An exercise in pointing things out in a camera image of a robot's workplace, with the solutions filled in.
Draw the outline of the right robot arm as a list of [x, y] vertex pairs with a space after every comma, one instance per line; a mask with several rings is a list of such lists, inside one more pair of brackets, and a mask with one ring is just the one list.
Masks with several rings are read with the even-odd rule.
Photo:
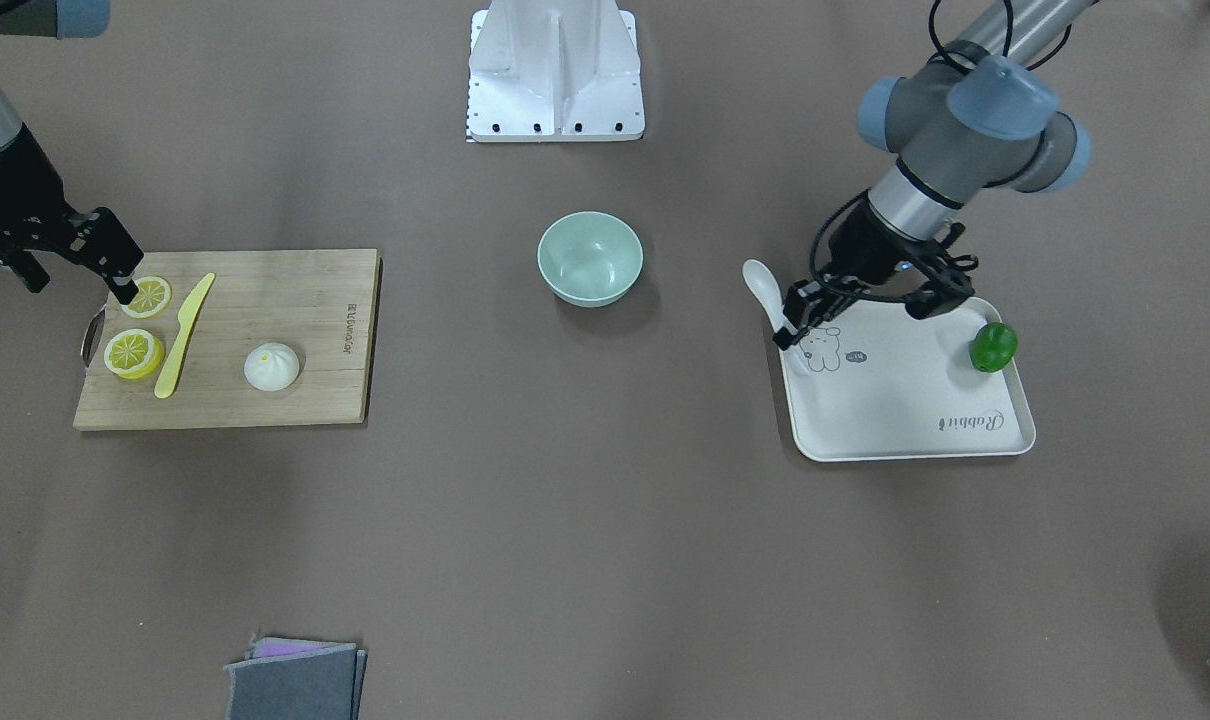
[[113, 211], [67, 202], [60, 174], [0, 86], [0, 265], [33, 293], [48, 284], [35, 250], [90, 269], [121, 305], [138, 296], [144, 252]]

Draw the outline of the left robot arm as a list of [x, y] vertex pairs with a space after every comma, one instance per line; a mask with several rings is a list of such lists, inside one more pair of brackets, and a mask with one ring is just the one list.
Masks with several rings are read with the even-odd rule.
[[911, 77], [883, 77], [857, 113], [864, 142], [894, 165], [830, 215], [809, 273], [780, 301], [774, 345], [788, 350], [858, 303], [899, 305], [914, 319], [974, 295], [976, 259], [953, 257], [956, 217], [983, 190], [1056, 192], [1081, 178], [1091, 138], [1038, 77], [1087, 1], [995, 1]]

